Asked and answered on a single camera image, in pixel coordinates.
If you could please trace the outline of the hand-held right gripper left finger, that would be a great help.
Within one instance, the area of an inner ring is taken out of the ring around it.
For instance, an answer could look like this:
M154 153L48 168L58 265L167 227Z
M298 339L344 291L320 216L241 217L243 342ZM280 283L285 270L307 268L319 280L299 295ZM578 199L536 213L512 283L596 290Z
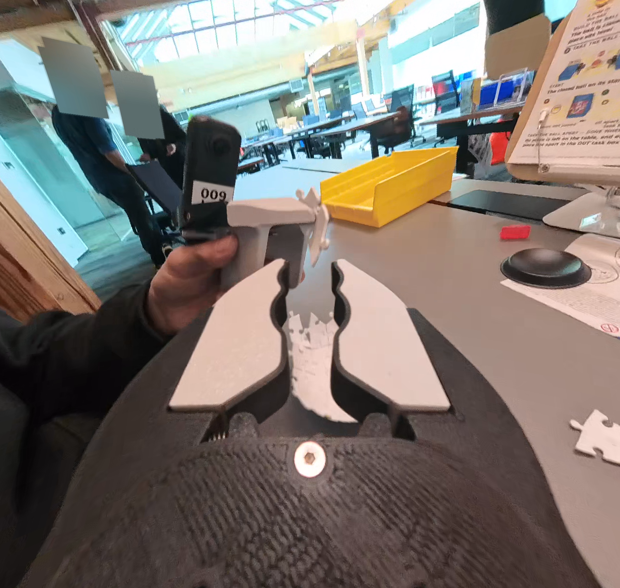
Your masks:
M174 414L251 414L263 423L288 399L288 263L272 261L230 288L167 349Z

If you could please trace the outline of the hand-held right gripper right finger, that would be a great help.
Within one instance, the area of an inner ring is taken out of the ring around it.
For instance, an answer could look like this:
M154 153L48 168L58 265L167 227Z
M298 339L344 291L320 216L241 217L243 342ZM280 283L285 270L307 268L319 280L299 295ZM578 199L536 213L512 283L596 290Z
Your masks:
M331 265L337 331L330 391L362 422L373 413L393 421L414 413L447 413L451 402L406 304L351 262Z

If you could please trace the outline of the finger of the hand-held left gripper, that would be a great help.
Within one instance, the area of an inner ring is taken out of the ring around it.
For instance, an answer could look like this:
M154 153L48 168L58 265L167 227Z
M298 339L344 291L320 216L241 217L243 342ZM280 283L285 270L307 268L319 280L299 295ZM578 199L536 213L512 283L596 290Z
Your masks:
M315 222L319 205L298 199L252 199L227 205L229 226L274 226Z

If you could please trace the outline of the single white puzzle piece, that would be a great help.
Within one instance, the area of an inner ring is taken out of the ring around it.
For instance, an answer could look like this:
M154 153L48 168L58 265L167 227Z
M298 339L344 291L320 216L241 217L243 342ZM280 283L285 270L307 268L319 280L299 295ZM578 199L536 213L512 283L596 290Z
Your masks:
M309 239L308 251L312 267L316 266L323 251L328 250L330 241L327 238L327 228L330 222L330 214L326 205L322 203L320 195L314 188L308 193L302 189L296 191L297 199L306 205L314 215L314 223Z

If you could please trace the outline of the assembled white puzzle ball shell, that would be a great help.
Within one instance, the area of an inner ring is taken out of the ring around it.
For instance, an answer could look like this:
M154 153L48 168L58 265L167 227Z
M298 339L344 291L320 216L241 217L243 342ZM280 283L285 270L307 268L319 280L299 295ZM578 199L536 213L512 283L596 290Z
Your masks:
M299 314L289 313L291 388L306 410L332 422L352 424L355 419L337 405L330 389L337 329L333 313L326 323L311 313L308 326L303 325Z

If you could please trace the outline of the pile of white puzzle pieces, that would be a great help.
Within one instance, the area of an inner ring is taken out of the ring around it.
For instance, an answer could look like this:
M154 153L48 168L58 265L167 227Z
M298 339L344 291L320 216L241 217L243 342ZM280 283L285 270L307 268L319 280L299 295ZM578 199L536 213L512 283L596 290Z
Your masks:
M578 454L597 457L619 466L619 424L612 422L599 409L594 409L583 423L569 421L570 429L578 432L574 451Z

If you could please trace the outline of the black round ball stand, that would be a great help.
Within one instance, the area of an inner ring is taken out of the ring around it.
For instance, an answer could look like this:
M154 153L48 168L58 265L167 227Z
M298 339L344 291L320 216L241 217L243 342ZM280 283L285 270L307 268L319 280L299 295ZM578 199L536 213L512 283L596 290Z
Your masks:
M509 280L539 289L570 289L587 283L591 268L567 251L530 248L518 251L500 264Z

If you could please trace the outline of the person's left hand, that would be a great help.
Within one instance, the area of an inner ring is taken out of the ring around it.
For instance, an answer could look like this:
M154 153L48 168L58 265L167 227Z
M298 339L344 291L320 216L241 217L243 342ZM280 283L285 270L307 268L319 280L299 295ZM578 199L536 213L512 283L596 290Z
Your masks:
M224 292L221 271L234 259L237 238L227 235L176 248L153 277L144 312L153 330L174 336L211 308Z

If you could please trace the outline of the dark office chair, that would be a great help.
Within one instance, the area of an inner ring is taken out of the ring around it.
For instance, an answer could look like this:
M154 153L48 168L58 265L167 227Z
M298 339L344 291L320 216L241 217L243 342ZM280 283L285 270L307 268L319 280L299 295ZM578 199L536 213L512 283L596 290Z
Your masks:
M184 239L179 226L182 189L158 161L127 165L128 171L143 189L147 207L162 236L162 251L167 258Z

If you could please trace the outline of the long office desk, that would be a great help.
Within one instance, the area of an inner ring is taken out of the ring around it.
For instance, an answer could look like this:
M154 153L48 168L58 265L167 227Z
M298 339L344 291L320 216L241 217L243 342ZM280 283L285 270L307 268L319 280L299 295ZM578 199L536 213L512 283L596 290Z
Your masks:
M371 149L371 158L375 159L379 157L379 143L377 140L378 128L388 120L400 120L407 119L407 116L402 112L388 112L385 114L378 114L374 116L368 116L361 119L350 120L344 122L344 117L334 119L331 122L319 121L315 124L301 127L294 130L288 135L267 137L262 140L256 140L253 142L245 143L242 145L244 150L258 149L264 146L271 146L273 149L277 145L286 145L291 153L291 158L296 159L295 143L304 142L305 154L307 158L313 158L313 150L307 146L309 140L329 139L330 155L333 158L342 158L340 151L339 141L340 137L344 137L349 132L357 132L359 130L365 130L369 134L369 142Z

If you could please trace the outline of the yellow plastic bin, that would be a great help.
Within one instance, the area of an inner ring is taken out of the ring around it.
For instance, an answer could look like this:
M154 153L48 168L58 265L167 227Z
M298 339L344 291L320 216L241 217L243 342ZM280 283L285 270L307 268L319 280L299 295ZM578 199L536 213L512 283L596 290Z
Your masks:
M380 228L451 189L457 147L395 151L321 182L331 218Z

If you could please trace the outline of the black office chair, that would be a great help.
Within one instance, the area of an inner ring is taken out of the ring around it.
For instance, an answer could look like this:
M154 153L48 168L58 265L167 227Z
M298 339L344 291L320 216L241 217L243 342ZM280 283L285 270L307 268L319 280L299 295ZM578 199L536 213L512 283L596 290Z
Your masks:
M384 138L385 155L388 155L394 147L407 140L413 145L415 138L414 97L415 85L402 87L392 93L390 112L395 112L398 116L389 121L387 136Z
M452 111L460 106L460 94L452 70L431 77L435 115Z

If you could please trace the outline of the black flat tablet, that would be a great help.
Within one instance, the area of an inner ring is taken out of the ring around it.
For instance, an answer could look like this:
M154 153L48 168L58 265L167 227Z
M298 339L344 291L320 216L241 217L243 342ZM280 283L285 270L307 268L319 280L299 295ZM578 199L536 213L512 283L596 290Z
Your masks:
M485 215L497 213L513 219L541 222L548 214L557 211L570 202L566 199L475 190L450 200L446 205Z

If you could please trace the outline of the wooden panel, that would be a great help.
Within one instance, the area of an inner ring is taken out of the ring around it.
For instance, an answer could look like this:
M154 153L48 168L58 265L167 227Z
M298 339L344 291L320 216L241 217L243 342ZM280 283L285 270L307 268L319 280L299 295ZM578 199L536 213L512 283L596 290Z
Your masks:
M1 310L20 322L46 311L94 313L101 301L1 183Z

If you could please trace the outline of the white plastic device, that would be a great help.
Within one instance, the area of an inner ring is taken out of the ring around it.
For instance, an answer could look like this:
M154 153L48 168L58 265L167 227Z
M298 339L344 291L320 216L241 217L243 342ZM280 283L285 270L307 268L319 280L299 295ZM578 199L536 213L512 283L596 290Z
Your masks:
M542 218L550 227L619 239L619 186L581 184L585 194Z

